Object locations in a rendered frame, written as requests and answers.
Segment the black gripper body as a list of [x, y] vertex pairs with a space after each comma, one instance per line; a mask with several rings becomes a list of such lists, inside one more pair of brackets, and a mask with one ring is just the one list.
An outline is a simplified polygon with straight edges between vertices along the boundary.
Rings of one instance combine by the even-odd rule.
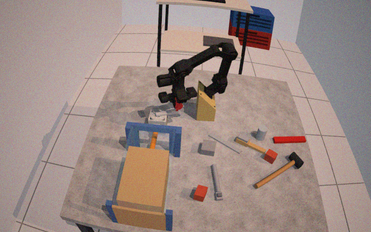
[[[172, 89], [171, 89], [172, 93], [167, 94], [166, 92], [161, 92], [161, 93], [158, 94], [158, 97], [159, 97], [161, 103], [166, 103], [169, 100], [174, 101], [175, 100], [175, 96], [173, 95], [174, 90], [176, 88], [182, 89], [183, 87], [185, 87], [184, 84], [182, 86], [175, 86], [172, 83]], [[186, 88], [186, 91], [191, 92], [191, 94], [192, 94], [191, 97], [192, 98], [197, 97], [197, 91], [193, 87]]]

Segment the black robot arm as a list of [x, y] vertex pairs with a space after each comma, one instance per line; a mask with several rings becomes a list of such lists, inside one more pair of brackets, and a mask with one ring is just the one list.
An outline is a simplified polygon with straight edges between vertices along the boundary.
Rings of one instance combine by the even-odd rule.
[[[219, 48], [222, 48], [222, 51]], [[185, 77], [188, 76], [196, 66], [208, 61], [213, 57], [222, 57], [221, 66], [218, 73], [212, 77], [212, 82], [209, 86], [204, 86], [204, 93], [212, 99], [216, 93], [222, 94], [225, 92], [228, 85], [227, 74], [233, 60], [238, 56], [238, 52], [232, 43], [213, 44], [208, 49], [196, 54], [189, 59], [182, 59], [170, 68], [168, 74], [161, 74], [157, 76], [158, 87], [165, 87], [175, 85], [182, 86], [185, 83]], [[175, 70], [175, 72], [174, 72]], [[191, 99], [191, 92], [186, 91], [185, 87], [182, 89], [176, 88], [173, 92], [178, 103], [187, 102]]]

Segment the black-headed mallet with wooden handle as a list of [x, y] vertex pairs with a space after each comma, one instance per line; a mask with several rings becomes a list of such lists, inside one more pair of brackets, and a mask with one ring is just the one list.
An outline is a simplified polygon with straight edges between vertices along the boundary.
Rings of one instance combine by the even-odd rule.
[[282, 168], [278, 169], [277, 171], [275, 171], [271, 175], [267, 176], [263, 180], [257, 182], [255, 184], [255, 188], [257, 189], [257, 188], [263, 186], [264, 184], [271, 181], [272, 179], [274, 179], [279, 174], [283, 173], [284, 171], [286, 171], [288, 168], [290, 168], [293, 165], [295, 165], [299, 169], [304, 164], [304, 162], [301, 160], [301, 158], [295, 152], [291, 153], [291, 155], [289, 156], [289, 159], [291, 160], [291, 162], [287, 163]]

